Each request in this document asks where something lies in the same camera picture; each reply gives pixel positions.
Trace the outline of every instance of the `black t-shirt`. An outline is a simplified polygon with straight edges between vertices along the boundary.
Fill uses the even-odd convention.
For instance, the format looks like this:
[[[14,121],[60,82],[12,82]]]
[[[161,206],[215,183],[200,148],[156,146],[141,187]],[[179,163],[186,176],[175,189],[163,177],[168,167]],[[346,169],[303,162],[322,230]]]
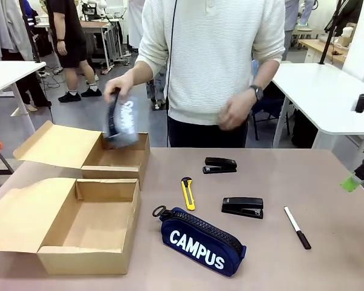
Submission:
[[[50,28],[53,32],[53,41],[57,42],[54,25],[54,12],[65,14],[65,42],[66,44],[86,43],[85,34],[79,22],[74,0],[47,0],[47,12],[49,13]]]

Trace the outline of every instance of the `navy blue pencil case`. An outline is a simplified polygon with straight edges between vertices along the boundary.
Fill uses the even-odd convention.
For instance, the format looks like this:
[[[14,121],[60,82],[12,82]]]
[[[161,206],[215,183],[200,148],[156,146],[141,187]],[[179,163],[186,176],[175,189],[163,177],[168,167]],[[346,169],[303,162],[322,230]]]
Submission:
[[[234,236],[181,208],[157,207],[163,243],[224,276],[236,273],[247,247]]]

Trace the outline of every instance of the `yellow box cutter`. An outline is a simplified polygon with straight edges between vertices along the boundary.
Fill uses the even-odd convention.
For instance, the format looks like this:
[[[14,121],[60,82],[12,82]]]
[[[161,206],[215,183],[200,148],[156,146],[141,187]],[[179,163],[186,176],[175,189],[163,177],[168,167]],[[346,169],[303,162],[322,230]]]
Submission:
[[[190,185],[192,184],[192,178],[184,177],[181,180],[181,184],[182,184],[184,199],[186,201],[186,207],[188,210],[193,211],[195,210],[195,205],[194,205],[192,189],[190,187]]]

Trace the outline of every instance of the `black stapler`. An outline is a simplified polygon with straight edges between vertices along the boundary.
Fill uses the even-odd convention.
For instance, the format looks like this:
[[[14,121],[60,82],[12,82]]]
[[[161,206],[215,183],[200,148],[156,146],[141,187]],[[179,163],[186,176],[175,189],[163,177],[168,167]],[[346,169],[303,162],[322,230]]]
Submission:
[[[237,172],[237,163],[234,159],[208,157],[205,159],[205,164],[206,166],[202,168],[204,174]]]
[[[263,199],[251,197],[224,198],[221,212],[263,219]]]

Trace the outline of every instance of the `man in white sweater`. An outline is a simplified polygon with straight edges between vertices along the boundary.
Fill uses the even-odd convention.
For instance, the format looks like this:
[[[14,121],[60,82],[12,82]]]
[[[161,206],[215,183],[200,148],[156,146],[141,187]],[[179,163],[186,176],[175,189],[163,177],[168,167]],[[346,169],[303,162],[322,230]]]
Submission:
[[[248,113],[284,51],[285,0],[175,1],[146,0],[139,56],[107,83],[106,100],[116,88],[124,99],[167,63],[170,145],[245,147]],[[254,81],[252,54],[261,63]]]

